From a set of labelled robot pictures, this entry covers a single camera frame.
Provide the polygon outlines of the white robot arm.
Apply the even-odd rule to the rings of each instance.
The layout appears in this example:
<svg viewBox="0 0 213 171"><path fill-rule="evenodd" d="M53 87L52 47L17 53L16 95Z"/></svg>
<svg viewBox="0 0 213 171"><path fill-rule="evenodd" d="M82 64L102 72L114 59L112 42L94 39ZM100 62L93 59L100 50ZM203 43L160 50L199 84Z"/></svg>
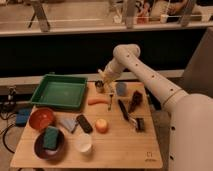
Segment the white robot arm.
<svg viewBox="0 0 213 171"><path fill-rule="evenodd" d="M137 44L117 45L98 72L110 84L130 70L171 114L169 171L213 171L213 99L189 94L139 60Z"/></svg>

